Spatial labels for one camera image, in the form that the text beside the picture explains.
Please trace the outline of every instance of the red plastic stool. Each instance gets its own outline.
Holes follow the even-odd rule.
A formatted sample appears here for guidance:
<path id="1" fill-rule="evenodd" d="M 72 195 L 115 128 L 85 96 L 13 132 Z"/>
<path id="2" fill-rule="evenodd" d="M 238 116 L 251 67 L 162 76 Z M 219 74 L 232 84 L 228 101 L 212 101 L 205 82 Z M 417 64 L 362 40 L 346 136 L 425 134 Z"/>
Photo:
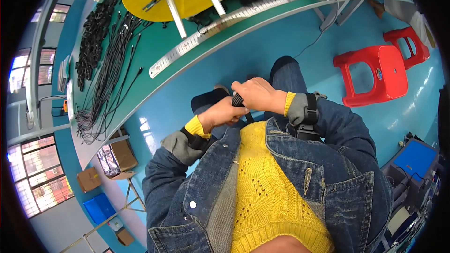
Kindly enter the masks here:
<path id="1" fill-rule="evenodd" d="M 413 49 L 411 48 L 411 44 L 408 41 L 408 37 L 414 42 L 416 47 L 416 54 L 413 54 Z M 404 60 L 405 69 L 410 69 L 414 65 L 423 63 L 428 58 L 430 58 L 430 51 L 428 47 L 426 47 L 417 36 L 416 32 L 412 27 L 407 27 L 401 30 L 391 30 L 387 33 L 383 33 L 384 41 L 391 42 L 397 49 L 400 51 L 400 46 L 398 45 L 397 40 L 400 38 L 404 38 L 409 47 L 409 52 L 411 52 L 411 57 Z"/>
<path id="2" fill-rule="evenodd" d="M 349 65 L 365 62 L 374 75 L 374 87 L 367 93 L 355 93 Z M 342 102 L 348 107 L 383 103 L 400 98 L 408 91 L 408 79 L 400 51 L 391 45 L 370 46 L 350 51 L 333 59 L 335 67 L 341 68 L 347 96 Z"/>

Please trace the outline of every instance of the blue plastic crate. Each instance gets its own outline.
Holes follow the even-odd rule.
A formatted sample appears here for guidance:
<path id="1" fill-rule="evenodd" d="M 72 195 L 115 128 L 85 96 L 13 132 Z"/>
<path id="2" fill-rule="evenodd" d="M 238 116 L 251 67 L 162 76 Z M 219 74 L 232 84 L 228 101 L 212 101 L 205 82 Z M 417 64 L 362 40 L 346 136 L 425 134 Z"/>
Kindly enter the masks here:
<path id="1" fill-rule="evenodd" d="M 110 216 L 113 216 L 116 211 L 108 200 L 106 194 L 102 193 L 95 196 L 93 199 L 83 202 L 86 211 L 97 225 L 104 222 Z"/>

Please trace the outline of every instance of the jacket pocket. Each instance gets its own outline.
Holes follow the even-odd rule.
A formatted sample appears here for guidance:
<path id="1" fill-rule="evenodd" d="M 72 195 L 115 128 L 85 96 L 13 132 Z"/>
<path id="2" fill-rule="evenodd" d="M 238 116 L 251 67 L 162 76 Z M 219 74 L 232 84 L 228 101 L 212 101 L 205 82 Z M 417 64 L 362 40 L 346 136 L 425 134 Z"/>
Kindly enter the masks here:
<path id="1" fill-rule="evenodd" d="M 204 229 L 196 221 L 182 226 L 153 227 L 149 234 L 160 253 L 212 252 Z"/>
<path id="2" fill-rule="evenodd" d="M 325 221 L 336 248 L 362 253 L 367 244 L 374 172 L 326 186 Z"/>

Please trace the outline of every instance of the sweater cuff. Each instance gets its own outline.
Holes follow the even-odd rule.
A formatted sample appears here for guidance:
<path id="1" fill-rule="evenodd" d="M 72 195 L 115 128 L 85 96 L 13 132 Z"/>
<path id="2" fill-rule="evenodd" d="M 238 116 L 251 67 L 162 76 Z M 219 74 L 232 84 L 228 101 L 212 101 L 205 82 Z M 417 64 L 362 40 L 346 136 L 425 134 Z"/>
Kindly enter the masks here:
<path id="1" fill-rule="evenodd" d="M 209 139 L 211 138 L 211 133 L 205 134 L 203 131 L 203 126 L 199 121 L 199 117 L 196 115 L 194 116 L 185 126 L 187 132 L 189 132 L 191 135 L 199 135 L 202 138 Z"/>
<path id="2" fill-rule="evenodd" d="M 286 103 L 284 104 L 284 117 L 288 116 L 288 110 L 291 106 L 292 100 L 294 100 L 294 97 L 295 93 L 288 92 L 288 95 L 286 96 Z"/>

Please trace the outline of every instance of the wrist strap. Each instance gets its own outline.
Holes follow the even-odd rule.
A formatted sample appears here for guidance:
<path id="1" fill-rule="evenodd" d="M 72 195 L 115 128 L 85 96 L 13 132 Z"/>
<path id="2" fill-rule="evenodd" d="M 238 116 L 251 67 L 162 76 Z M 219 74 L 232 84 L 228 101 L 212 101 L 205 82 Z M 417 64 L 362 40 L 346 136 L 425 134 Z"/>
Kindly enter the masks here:
<path id="1" fill-rule="evenodd" d="M 314 94 L 305 94 L 308 100 L 308 106 L 305 107 L 305 115 L 301 124 L 314 125 L 319 119 L 319 111 L 317 109 L 317 99 Z"/>
<path id="2" fill-rule="evenodd" d="M 180 131 L 188 138 L 188 147 L 190 147 L 191 149 L 202 150 L 205 152 L 214 142 L 211 141 L 211 138 L 205 139 L 198 134 L 192 135 L 186 130 L 184 126 Z"/>

